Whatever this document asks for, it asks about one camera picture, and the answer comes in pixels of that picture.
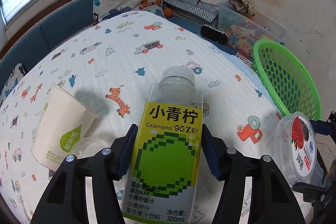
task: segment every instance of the plastic bottle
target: plastic bottle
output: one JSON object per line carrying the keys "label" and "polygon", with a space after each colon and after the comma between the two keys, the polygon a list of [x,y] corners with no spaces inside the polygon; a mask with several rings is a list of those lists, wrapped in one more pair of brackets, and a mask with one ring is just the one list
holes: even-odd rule
{"label": "plastic bottle", "polygon": [[202,135],[202,92],[194,73],[174,66],[152,85],[134,144],[123,216],[144,223],[189,223]]}

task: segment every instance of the green leaf logo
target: green leaf logo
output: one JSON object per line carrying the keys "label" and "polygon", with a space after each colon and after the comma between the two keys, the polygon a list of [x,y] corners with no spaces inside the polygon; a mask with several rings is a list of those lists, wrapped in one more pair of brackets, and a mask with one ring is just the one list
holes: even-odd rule
{"label": "green leaf logo", "polygon": [[75,143],[79,141],[79,138],[81,137],[81,128],[82,125],[65,133],[61,137],[59,145],[64,152],[70,152]]}

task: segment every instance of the green sticker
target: green sticker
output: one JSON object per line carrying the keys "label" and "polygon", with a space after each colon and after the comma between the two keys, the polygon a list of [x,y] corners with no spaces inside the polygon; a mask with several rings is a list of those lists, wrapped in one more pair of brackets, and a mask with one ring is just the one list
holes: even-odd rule
{"label": "green sticker", "polygon": [[70,152],[75,143],[79,141],[79,138],[81,137],[81,128],[82,125],[69,131],[68,133],[65,133],[61,137],[59,144],[63,151]]}
{"label": "green sticker", "polygon": [[157,134],[155,141],[144,143],[135,163],[137,181],[158,189],[153,196],[169,198],[191,185],[194,159],[197,157],[194,142],[186,142],[176,133]]}

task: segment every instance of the yellow-green bottle label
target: yellow-green bottle label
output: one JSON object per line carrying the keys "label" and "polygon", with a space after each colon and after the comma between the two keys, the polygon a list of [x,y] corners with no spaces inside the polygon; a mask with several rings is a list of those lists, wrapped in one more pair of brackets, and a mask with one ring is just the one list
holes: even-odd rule
{"label": "yellow-green bottle label", "polygon": [[190,221],[201,135],[200,109],[146,103],[125,186],[125,217],[144,223]]}

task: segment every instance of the basketball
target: basketball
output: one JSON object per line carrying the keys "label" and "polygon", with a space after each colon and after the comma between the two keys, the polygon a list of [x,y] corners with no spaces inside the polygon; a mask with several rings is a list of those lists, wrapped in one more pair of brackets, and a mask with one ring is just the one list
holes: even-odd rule
{"label": "basketball", "polygon": [[165,17],[166,18],[170,18],[173,16],[173,10],[172,9],[169,9],[169,8],[166,8],[163,10],[163,13],[165,14]]}

